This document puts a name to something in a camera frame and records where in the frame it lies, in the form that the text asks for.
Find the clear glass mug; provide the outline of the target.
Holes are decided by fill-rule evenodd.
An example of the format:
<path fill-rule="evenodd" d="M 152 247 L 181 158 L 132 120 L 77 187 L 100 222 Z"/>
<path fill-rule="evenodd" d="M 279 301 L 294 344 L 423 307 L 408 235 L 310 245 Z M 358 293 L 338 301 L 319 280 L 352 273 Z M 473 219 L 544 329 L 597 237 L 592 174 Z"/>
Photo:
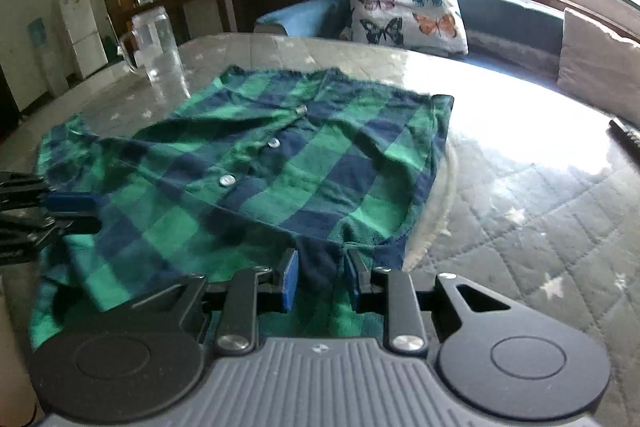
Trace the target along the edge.
<path fill-rule="evenodd" d="M 130 31 L 119 37 L 119 47 L 130 72 L 149 80 L 160 101 L 191 98 L 186 69 L 163 6 L 135 15 Z"/>

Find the green blue plaid shirt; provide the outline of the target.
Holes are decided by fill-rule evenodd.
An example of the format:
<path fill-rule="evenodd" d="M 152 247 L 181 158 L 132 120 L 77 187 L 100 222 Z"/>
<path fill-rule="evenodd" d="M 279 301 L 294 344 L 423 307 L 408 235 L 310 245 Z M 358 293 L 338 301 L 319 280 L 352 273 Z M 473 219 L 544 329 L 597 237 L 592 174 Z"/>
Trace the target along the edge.
<path fill-rule="evenodd" d="M 454 100 L 338 69 L 230 67 L 166 119 L 103 138 L 80 117 L 42 139 L 53 187 L 100 196 L 100 233 L 43 251 L 29 337 L 186 274 L 224 281 L 299 254 L 293 310 L 272 335 L 379 336 L 350 305 L 344 259 L 398 269 L 435 181 Z"/>

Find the butterfly print pillow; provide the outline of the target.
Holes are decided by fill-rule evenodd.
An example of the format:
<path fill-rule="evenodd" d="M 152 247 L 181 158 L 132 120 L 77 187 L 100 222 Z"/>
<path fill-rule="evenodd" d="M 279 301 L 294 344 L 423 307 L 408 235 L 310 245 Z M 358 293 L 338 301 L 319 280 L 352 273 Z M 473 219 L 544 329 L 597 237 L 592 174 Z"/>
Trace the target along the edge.
<path fill-rule="evenodd" d="M 458 0 L 349 0 L 341 38 L 440 56 L 469 53 Z"/>

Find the beige plain pillow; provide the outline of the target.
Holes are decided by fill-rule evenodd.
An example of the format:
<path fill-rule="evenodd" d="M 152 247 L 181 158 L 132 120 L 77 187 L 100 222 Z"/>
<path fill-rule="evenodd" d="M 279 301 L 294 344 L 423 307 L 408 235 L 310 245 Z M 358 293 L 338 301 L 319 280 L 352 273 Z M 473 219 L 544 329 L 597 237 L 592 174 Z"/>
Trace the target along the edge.
<path fill-rule="evenodd" d="M 639 43 L 566 9 L 558 86 L 638 127 Z"/>

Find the black remote control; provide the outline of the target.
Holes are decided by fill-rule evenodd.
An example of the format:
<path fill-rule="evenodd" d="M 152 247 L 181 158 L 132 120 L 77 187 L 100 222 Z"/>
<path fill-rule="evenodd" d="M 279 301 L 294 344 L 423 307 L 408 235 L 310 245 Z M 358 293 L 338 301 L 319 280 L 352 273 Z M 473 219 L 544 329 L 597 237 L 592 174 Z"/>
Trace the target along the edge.
<path fill-rule="evenodd" d="M 612 118 L 608 125 L 614 138 L 620 142 L 631 155 L 639 156 L 640 140 L 638 133 L 627 127 L 626 124 L 618 118 Z"/>

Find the blue sofa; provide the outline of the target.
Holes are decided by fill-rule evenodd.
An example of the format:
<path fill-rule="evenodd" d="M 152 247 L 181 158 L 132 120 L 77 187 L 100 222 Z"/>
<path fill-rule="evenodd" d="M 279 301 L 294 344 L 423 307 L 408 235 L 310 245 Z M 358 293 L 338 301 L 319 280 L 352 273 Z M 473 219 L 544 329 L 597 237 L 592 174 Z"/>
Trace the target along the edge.
<path fill-rule="evenodd" d="M 310 0 L 255 31 L 342 39 L 524 69 L 578 100 L 639 121 L 639 43 L 572 8 L 532 0 Z"/>

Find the white refrigerator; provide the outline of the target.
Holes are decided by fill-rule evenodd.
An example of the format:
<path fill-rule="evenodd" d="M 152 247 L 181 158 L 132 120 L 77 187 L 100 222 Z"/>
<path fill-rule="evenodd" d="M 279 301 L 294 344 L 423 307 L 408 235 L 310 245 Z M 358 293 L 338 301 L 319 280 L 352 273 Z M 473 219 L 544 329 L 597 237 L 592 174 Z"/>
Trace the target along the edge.
<path fill-rule="evenodd" d="M 68 40 L 82 79 L 107 65 L 90 0 L 58 0 Z"/>

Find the grey quilted star table cover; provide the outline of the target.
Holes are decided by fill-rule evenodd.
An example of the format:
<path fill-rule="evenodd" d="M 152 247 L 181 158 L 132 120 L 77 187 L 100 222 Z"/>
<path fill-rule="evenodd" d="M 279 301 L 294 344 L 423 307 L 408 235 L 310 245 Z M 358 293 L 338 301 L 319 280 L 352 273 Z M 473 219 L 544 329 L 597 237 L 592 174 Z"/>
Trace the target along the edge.
<path fill-rule="evenodd" d="M 582 329 L 608 348 L 612 379 L 597 418 L 639 421 L 639 164 L 608 117 L 513 67 L 313 38 L 222 34 L 180 51 L 180 84 L 115 65 L 30 116 L 1 144 L 27 172 L 56 124 L 82 114 L 103 135 L 166 116 L 227 67 L 336 67 L 367 80 L 454 97 L 447 153 L 408 268 L 454 272 Z"/>

